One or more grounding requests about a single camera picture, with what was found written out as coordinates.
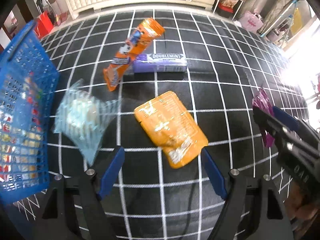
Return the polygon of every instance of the yellow package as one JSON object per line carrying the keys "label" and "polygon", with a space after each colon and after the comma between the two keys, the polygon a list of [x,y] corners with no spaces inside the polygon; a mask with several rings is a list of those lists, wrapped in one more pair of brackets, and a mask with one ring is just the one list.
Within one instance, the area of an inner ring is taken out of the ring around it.
{"label": "yellow package", "polygon": [[138,106],[134,115],[174,169],[191,162],[208,145],[208,139],[172,91]]}

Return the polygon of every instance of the floor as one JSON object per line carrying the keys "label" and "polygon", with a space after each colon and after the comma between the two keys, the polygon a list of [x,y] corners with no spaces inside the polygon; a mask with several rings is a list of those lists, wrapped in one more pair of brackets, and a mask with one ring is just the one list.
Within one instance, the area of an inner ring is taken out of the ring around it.
{"label": "floor", "polygon": [[[146,17],[154,17],[165,33],[145,53],[185,53],[188,71],[124,76],[118,88],[109,92],[102,69]],[[205,240],[223,207],[200,157],[171,169],[135,120],[135,107],[169,90],[191,112],[212,152],[248,176],[270,174],[281,198],[287,197],[290,178],[275,161],[277,149],[262,146],[252,118],[252,95],[263,87],[271,103],[290,115],[308,119],[308,111],[300,88],[282,83],[288,61],[273,44],[209,16],[157,9],[101,15],[61,29],[42,44],[60,71],[51,124],[66,89],[80,78],[83,89],[93,96],[122,99],[121,112],[108,126],[100,149],[100,154],[108,154],[115,145],[126,150],[122,173],[111,195],[102,201],[118,238]],[[87,168],[73,143],[61,134],[49,132],[48,158],[52,176],[76,176]],[[78,198],[75,202],[81,232],[89,239],[81,203]],[[243,232],[239,229],[237,236]]]}

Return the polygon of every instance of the orange wrapper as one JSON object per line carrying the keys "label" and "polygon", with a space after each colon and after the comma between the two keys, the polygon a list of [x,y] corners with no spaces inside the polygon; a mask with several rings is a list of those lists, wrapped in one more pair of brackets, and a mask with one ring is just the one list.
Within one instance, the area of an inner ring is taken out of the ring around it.
{"label": "orange wrapper", "polygon": [[208,139],[172,91],[138,106],[134,115],[174,169],[191,162],[208,145]]}
{"label": "orange wrapper", "polygon": [[143,20],[116,53],[103,76],[109,91],[116,89],[126,69],[155,38],[164,33],[164,28],[153,18]]}

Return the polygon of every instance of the light blue striped package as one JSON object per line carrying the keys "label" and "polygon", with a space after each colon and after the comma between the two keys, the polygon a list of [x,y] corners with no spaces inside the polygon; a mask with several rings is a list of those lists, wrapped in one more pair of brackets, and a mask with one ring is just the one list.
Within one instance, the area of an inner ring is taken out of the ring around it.
{"label": "light blue striped package", "polygon": [[117,116],[121,101],[103,102],[81,90],[82,86],[80,79],[66,91],[57,109],[53,132],[62,132],[72,140],[91,166],[104,131]]}

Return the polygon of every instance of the blue gripper pad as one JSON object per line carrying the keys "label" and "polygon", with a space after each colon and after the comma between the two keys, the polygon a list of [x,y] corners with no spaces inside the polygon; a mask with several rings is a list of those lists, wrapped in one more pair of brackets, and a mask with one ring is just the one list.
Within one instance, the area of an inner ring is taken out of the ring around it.
{"label": "blue gripper pad", "polygon": [[201,150],[201,163],[208,174],[211,185],[217,195],[223,200],[227,199],[228,192],[226,190],[225,177],[219,170],[218,166],[204,147]]}
{"label": "blue gripper pad", "polygon": [[285,111],[279,109],[276,106],[272,107],[275,118],[288,127],[291,131],[297,131],[299,128],[299,122]]}
{"label": "blue gripper pad", "polygon": [[103,176],[101,177],[100,190],[98,195],[103,199],[106,195],[109,195],[119,171],[124,163],[124,148],[116,147],[111,153],[111,157],[114,156]]}

